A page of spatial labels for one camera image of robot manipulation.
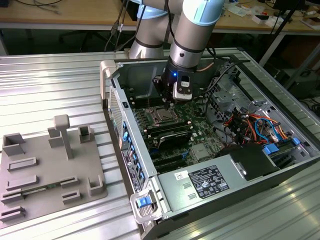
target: circuit board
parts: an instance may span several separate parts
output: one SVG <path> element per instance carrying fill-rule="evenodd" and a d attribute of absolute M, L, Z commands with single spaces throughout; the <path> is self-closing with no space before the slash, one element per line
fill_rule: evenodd
<path fill-rule="evenodd" d="M 207 122 L 199 103 L 190 101 L 165 110 L 163 106 L 132 109 L 151 159 L 159 173 L 191 166 L 214 158 L 224 144 Z M 191 137 L 183 144 L 160 149 L 158 142 L 148 135 L 147 129 L 170 128 L 173 124 L 188 123 Z"/>

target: barcode sticker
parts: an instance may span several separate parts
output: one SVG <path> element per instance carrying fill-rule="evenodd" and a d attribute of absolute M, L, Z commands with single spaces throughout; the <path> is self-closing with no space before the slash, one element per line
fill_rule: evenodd
<path fill-rule="evenodd" d="M 176 172 L 174 176 L 177 180 L 181 180 L 189 177 L 187 170 Z"/>

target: blue cable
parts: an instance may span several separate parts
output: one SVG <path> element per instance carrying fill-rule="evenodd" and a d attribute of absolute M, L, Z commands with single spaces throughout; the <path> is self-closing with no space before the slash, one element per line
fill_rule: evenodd
<path fill-rule="evenodd" d="M 259 120 L 265 120 L 267 123 L 269 123 L 269 124 L 271 125 L 271 127 L 272 127 L 272 130 L 273 130 L 275 136 L 278 138 L 278 140 L 283 140 L 282 136 L 277 133 L 277 131 L 276 131 L 276 129 L 275 129 L 275 126 L 272 124 L 272 122 L 271 122 L 269 119 L 266 119 L 266 118 L 263 118 L 263 117 L 257 119 L 257 120 L 255 121 L 255 123 L 254 123 L 254 129 L 255 129 L 255 131 L 256 131 L 256 134 L 258 134 L 260 137 L 262 137 L 263 139 L 265 139 L 265 140 L 269 143 L 269 140 L 268 140 L 265 136 L 263 136 L 263 135 L 261 135 L 261 134 L 259 133 L 259 130 L 258 130 L 258 121 L 259 121 Z"/>

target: blue latch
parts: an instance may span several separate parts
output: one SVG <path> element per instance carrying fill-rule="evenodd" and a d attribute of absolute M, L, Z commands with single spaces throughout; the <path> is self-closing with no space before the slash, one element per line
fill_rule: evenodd
<path fill-rule="evenodd" d="M 133 154 L 133 163 L 137 164 L 137 162 L 138 162 L 138 157 L 136 154 Z"/>
<path fill-rule="evenodd" d="M 136 171 L 139 173 L 140 169 L 141 169 L 141 165 L 140 165 L 140 163 L 138 162 L 137 165 L 136 165 Z"/>
<path fill-rule="evenodd" d="M 136 200 L 138 204 L 138 208 L 143 208 L 152 204 L 151 198 L 149 196 L 145 196 Z"/>
<path fill-rule="evenodd" d="M 126 142 L 126 141 L 128 140 L 128 137 L 129 137 L 129 134 L 128 134 L 128 132 L 126 131 L 126 132 L 123 134 L 123 137 L 122 137 L 123 141 Z"/>
<path fill-rule="evenodd" d="M 294 143 L 295 145 L 299 145 L 299 144 L 300 144 L 300 140 L 299 140 L 297 137 L 294 137 L 294 138 L 292 139 L 292 141 L 293 141 L 293 143 Z"/>
<path fill-rule="evenodd" d="M 145 175 L 144 175 L 143 172 L 140 172 L 140 180 L 141 180 L 142 183 L 145 182 Z"/>
<path fill-rule="evenodd" d="M 266 154 L 270 155 L 279 151 L 279 148 L 274 143 L 272 143 L 272 144 L 266 145 L 263 150 Z"/>

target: motherboard chip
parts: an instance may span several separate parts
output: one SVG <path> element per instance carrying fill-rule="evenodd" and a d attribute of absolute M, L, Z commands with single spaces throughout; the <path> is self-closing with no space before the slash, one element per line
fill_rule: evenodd
<path fill-rule="evenodd" d="M 210 156 L 209 152 L 207 151 L 206 147 L 200 143 L 197 145 L 193 145 L 191 147 L 196 159 L 199 161 L 201 159 L 207 158 Z"/>

